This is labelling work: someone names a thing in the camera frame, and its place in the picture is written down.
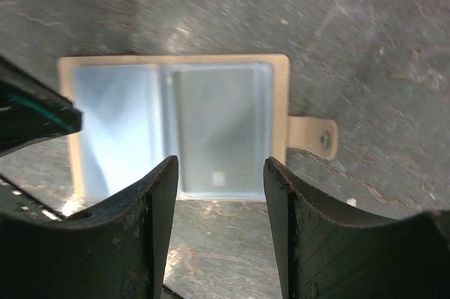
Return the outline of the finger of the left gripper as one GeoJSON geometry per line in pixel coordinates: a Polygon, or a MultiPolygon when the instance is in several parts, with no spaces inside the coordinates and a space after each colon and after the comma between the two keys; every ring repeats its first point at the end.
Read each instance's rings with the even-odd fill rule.
{"type": "Polygon", "coordinates": [[[1,58],[1,156],[81,129],[70,100],[1,58]]]}

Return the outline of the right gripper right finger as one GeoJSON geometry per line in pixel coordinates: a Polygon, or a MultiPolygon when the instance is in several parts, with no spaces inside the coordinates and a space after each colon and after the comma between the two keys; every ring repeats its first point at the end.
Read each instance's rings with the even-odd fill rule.
{"type": "Polygon", "coordinates": [[[264,164],[284,298],[448,298],[449,212],[402,220],[348,205],[275,158],[264,164]]]}

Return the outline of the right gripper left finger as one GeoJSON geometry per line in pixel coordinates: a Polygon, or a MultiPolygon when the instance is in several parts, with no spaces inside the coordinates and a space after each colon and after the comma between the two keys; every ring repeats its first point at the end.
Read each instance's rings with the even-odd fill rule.
{"type": "Polygon", "coordinates": [[[176,156],[62,221],[1,219],[2,298],[173,298],[164,284],[176,156]]]}

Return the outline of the beige leather card holder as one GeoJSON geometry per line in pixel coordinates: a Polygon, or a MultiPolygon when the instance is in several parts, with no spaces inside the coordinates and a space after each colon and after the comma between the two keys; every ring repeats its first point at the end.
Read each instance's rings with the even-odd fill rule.
{"type": "Polygon", "coordinates": [[[74,193],[87,203],[171,155],[180,199],[263,201],[268,157],[338,152],[334,120],[289,115],[290,59],[280,53],[64,57],[58,74],[83,114],[68,146],[74,193]]]}

